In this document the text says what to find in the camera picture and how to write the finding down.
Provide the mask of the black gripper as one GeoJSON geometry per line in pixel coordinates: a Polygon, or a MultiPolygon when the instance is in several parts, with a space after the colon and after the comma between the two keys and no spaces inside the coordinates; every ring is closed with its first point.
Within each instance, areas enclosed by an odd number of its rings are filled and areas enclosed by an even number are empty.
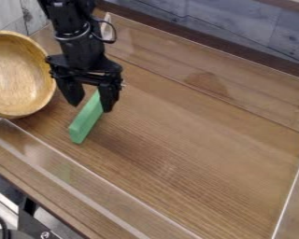
{"type": "Polygon", "coordinates": [[[110,112],[120,100],[121,66],[104,53],[98,26],[54,28],[61,53],[46,57],[50,75],[66,102],[77,106],[84,99],[84,84],[98,87],[102,111],[110,112]]]}

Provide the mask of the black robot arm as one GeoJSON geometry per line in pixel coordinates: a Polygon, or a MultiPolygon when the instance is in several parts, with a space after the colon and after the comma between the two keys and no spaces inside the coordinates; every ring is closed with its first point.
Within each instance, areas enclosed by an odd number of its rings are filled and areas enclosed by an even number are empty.
{"type": "Polygon", "coordinates": [[[121,66],[105,56],[105,39],[100,23],[112,24],[93,16],[94,0],[37,0],[53,26],[53,37],[61,54],[48,55],[49,74],[70,105],[84,99],[84,84],[97,87],[104,112],[110,112],[120,100],[121,66]]]}

